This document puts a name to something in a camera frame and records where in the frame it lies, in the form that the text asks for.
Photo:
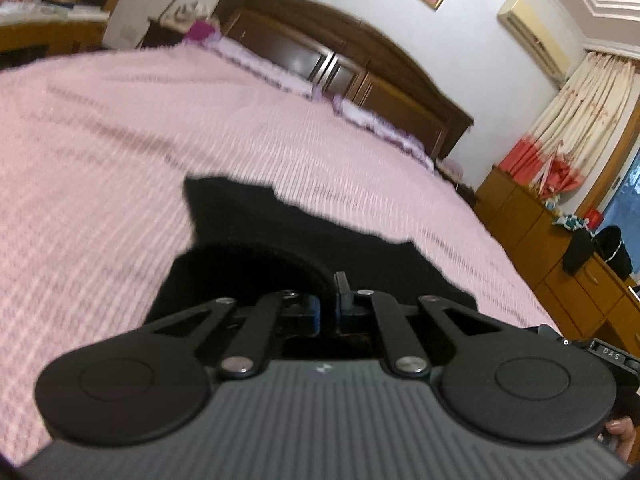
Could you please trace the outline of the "right hand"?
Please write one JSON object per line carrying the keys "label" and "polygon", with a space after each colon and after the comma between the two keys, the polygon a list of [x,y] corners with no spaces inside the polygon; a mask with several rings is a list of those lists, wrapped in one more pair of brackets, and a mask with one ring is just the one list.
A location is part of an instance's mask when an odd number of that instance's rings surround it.
{"label": "right hand", "polygon": [[614,453],[628,463],[637,439],[637,429],[632,419],[629,416],[611,419],[605,423],[604,428],[615,441]]}

